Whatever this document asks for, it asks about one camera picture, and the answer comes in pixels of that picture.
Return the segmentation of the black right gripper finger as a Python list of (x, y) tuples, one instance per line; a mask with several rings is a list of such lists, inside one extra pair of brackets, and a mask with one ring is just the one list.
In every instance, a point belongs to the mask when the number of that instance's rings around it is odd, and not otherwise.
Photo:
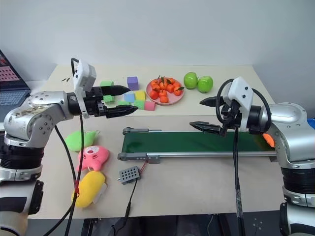
[(198, 129), (202, 132), (213, 133), (213, 134), (221, 134), (221, 127), (219, 125), (210, 124), (208, 122), (203, 121), (194, 121), (189, 123), (195, 129)]
[(217, 97), (208, 97), (199, 102), (199, 104), (208, 106), (208, 107), (216, 107), (216, 104), (220, 106), (223, 105), (223, 97), (220, 96), (219, 99)]

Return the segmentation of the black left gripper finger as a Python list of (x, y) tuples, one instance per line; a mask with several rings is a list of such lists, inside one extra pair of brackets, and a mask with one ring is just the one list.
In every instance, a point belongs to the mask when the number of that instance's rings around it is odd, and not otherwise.
[(104, 96), (118, 96), (125, 94), (130, 91), (129, 88), (120, 86), (120, 85), (114, 85), (114, 86), (101, 86), (102, 94)]
[(105, 116), (107, 118), (123, 117), (129, 114), (132, 114), (136, 110), (138, 110), (137, 106), (119, 105), (113, 108), (107, 108), (105, 111)]

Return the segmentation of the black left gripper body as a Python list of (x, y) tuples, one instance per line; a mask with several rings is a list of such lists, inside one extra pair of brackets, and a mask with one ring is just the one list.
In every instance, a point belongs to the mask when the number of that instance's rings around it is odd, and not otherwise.
[(109, 87), (92, 87), (91, 91), (86, 92), (84, 104), (88, 115), (95, 117), (105, 116), (106, 108), (102, 100), (108, 91)]

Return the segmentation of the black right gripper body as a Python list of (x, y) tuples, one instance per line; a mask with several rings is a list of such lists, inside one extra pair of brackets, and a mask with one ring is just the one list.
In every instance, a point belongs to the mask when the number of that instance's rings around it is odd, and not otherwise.
[(220, 113), (223, 115), (220, 135), (225, 137), (228, 129), (236, 130), (240, 127), (241, 113), (239, 102), (233, 99), (229, 105), (224, 103)]

